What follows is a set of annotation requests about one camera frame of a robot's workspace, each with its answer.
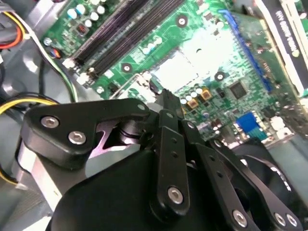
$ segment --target chip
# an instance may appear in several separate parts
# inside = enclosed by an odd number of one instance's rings
[[[245,88],[243,87],[242,83],[236,82],[229,87],[231,92],[233,93],[234,97],[238,100],[247,94]]]
[[[212,98],[212,94],[210,93],[210,91],[208,89],[203,90],[203,92],[201,93],[201,97],[204,100],[208,100],[210,98]]]
[[[199,106],[198,102],[195,99],[190,100],[189,102],[187,102],[187,105],[191,108],[194,109],[197,106]]]

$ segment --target blue pcie slot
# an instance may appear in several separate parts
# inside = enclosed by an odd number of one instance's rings
[[[250,60],[252,66],[254,67],[258,76],[260,77],[261,81],[263,82],[265,89],[268,92],[271,92],[272,91],[271,82],[264,77],[265,76],[264,71],[259,67],[256,59],[253,57],[249,48],[246,46],[246,43],[245,43],[243,37],[241,36],[240,30],[239,30],[233,16],[231,15],[231,13],[228,10],[219,10],[218,12],[223,14],[225,19],[228,21],[229,25],[231,26],[231,28],[233,30],[234,35],[236,36],[237,40],[239,41],[239,43],[240,43],[242,49],[244,50],[247,58]]]

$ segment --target yellow wire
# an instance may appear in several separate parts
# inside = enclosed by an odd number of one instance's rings
[[[20,28],[21,30],[21,33],[23,34],[23,39],[25,38],[25,34],[26,34],[26,31],[23,27],[23,25],[21,25],[21,23],[13,16],[11,15],[10,13],[8,12],[3,12],[6,16],[8,16],[9,18],[11,18],[17,25],[18,27]]]
[[[57,104],[57,103],[55,103],[53,101],[50,101],[50,100],[38,99],[38,98],[24,98],[24,99],[12,100],[12,101],[9,101],[9,102],[3,104],[2,106],[0,106],[0,115],[3,112],[5,112],[6,110],[8,110],[11,107],[15,106],[16,104],[19,104],[19,103],[32,103],[32,102],[41,103],[41,104],[45,104],[45,105],[55,105],[55,104]],[[6,182],[8,182],[10,184],[17,185],[16,182],[7,179],[1,173],[1,171],[0,171],[0,178],[2,178],[3,180],[5,180]]]

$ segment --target capacitor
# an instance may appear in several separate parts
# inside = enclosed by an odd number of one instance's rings
[[[187,103],[186,99],[181,99],[181,104],[186,104],[186,103]]]
[[[75,9],[69,9],[67,11],[67,15],[71,18],[71,19],[77,19],[77,12],[75,11]]]
[[[222,21],[220,21],[219,19],[217,19],[215,21],[215,24],[216,24],[218,29],[222,29],[225,26],[224,23]]]
[[[210,114],[209,114],[208,112],[206,112],[206,111],[202,111],[202,117],[203,117],[204,119],[209,119]]]
[[[212,121],[211,126],[212,126],[212,129],[213,129],[214,131],[216,131],[216,130],[218,129],[218,127],[217,127],[215,121]]]
[[[221,128],[222,127],[220,119],[216,119],[215,123],[216,123],[217,128]]]
[[[86,26],[87,28],[92,27],[92,22],[91,22],[90,19],[87,19],[87,20],[85,21],[85,26]]]
[[[90,19],[92,21],[97,21],[99,19],[99,15],[96,12],[92,12],[90,15]]]
[[[194,91],[191,93],[191,96],[192,96],[193,98],[196,98],[197,95],[198,95],[198,94],[197,94],[196,92],[194,92]]]
[[[82,4],[78,4],[76,6],[76,11],[77,11],[78,14],[83,15],[86,12],[86,7]]]
[[[188,95],[188,96],[186,96],[186,100],[187,101],[190,101],[190,100],[192,100],[193,98],[190,96],[190,95]]]
[[[199,95],[200,95],[202,92],[203,92],[203,91],[202,91],[202,89],[201,89],[201,88],[197,88],[197,89],[196,89],[196,93],[197,93],[197,94],[199,94]]]
[[[104,14],[106,12],[106,9],[103,6],[98,6],[96,12],[98,14]]]
[[[153,49],[155,48],[155,45],[154,45],[153,43],[149,43],[149,44],[148,44],[148,48],[149,48],[150,50],[153,50]]]
[[[98,5],[100,3],[100,0],[91,0],[91,4]]]

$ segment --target black chip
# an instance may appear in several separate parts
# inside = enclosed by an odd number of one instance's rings
[[[75,20],[71,20],[71,21],[70,21],[71,26],[75,26],[76,23],[77,23],[77,22],[76,22]]]
[[[209,20],[211,20],[211,19],[213,18],[213,15],[212,15],[212,13],[210,12],[210,13],[208,13],[207,15],[205,15],[204,18],[205,18],[207,21],[209,21]]]
[[[219,31],[218,31],[218,30],[215,30],[214,33],[213,33],[213,35],[215,35],[215,36],[219,35]]]
[[[219,95],[221,98],[225,98],[226,93],[225,93],[221,88],[217,88],[217,89],[216,89],[216,92],[218,93],[218,95]]]
[[[242,86],[241,82],[237,82],[229,87],[231,92],[233,93],[234,97],[238,100],[245,96],[247,92],[245,91],[244,87]]]
[[[111,91],[112,94],[114,94],[117,90],[119,90],[119,87],[114,83],[109,83],[108,89]]]

